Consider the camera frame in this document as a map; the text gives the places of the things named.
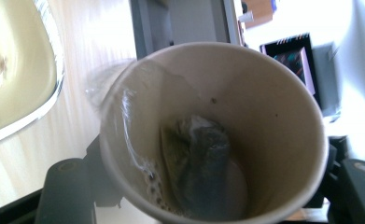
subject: computer monitor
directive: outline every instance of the computer monitor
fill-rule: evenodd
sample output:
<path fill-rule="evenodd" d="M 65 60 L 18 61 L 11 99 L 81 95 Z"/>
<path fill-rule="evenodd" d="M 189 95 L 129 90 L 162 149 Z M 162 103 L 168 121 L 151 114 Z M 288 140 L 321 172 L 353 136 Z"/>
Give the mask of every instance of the computer monitor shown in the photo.
<path fill-rule="evenodd" d="M 260 51 L 289 68 L 321 107 L 309 34 L 295 35 L 260 46 Z"/>

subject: tea bag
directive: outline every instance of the tea bag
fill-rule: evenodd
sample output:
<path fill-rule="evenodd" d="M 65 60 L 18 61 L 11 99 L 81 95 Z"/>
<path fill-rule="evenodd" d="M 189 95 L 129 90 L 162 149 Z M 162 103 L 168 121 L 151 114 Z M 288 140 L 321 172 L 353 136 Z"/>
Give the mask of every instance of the tea bag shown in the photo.
<path fill-rule="evenodd" d="M 199 116 L 161 128 L 161 150 L 177 202 L 185 213 L 224 220 L 230 143 L 224 129 Z"/>

